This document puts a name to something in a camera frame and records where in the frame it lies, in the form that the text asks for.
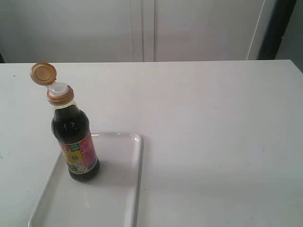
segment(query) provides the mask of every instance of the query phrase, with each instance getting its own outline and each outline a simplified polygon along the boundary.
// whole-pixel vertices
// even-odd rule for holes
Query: bottle neck
[[[53,106],[53,115],[55,120],[66,120],[77,117],[80,113],[74,100],[64,105]]]

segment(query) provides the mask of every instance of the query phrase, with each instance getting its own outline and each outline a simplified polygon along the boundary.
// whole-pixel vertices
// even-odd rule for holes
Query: bottle label
[[[73,144],[60,143],[68,169],[74,174],[85,174],[97,163],[93,140],[90,132],[81,141]]]

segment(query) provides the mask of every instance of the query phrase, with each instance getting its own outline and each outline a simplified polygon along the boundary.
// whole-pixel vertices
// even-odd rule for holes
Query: white table
[[[60,152],[31,66],[0,64],[3,227],[27,225]],[[92,130],[144,137],[138,227],[303,226],[303,74],[290,61],[54,66]]]

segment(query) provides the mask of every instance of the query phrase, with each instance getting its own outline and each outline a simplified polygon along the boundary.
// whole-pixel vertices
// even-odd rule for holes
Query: white tray
[[[60,154],[34,208],[29,227],[133,227],[141,178],[141,137],[92,132],[100,172],[73,180]]]

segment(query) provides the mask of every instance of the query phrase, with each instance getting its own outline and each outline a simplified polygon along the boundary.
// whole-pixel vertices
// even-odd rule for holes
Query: tray rim
[[[138,166],[138,171],[137,171],[137,186],[136,186],[136,188],[134,190],[134,194],[135,194],[135,197],[134,197],[134,206],[133,206],[133,209],[132,209],[132,212],[131,212],[131,225],[130,225],[131,227],[134,227],[135,226],[134,223],[135,223],[136,212],[138,212],[137,207],[139,205],[139,196],[140,196],[139,192],[140,192],[140,184],[141,184],[141,171],[142,171],[142,164],[143,164],[142,163],[142,137],[138,133],[134,133],[134,132],[111,132],[111,131],[100,131],[99,132],[99,131],[91,131],[90,133],[91,133],[92,136],[100,136],[102,134],[105,134],[105,135],[106,134],[107,135],[114,135],[114,134],[116,134],[116,135],[122,135],[122,136],[123,135],[129,135],[131,138],[137,138],[136,143],[139,146],[139,157],[138,157],[139,158],[139,166]],[[39,205],[40,205],[40,203],[42,201],[42,198],[44,197],[44,194],[46,192],[48,184],[50,183],[51,177],[52,177],[52,175],[53,175],[53,173],[55,171],[55,167],[57,166],[57,164],[58,164],[58,162],[59,162],[59,160],[61,158],[61,155],[62,155],[62,153],[59,152],[59,155],[58,155],[58,157],[57,157],[57,159],[56,159],[56,161],[55,161],[55,163],[53,165],[53,168],[52,168],[52,170],[51,170],[51,172],[50,172],[50,174],[49,174],[49,176],[47,178],[47,181],[46,181],[45,185],[43,186],[43,189],[42,189],[42,191],[41,191],[41,193],[40,193],[40,195],[39,195],[39,197],[38,197],[38,199],[37,199],[37,201],[35,203],[34,209],[33,209],[32,213],[31,213],[29,221],[28,221],[28,225],[27,225],[28,227],[34,227],[32,222],[33,222],[34,217],[35,217],[35,215],[36,215],[36,213],[38,211],[38,208],[39,208]]]

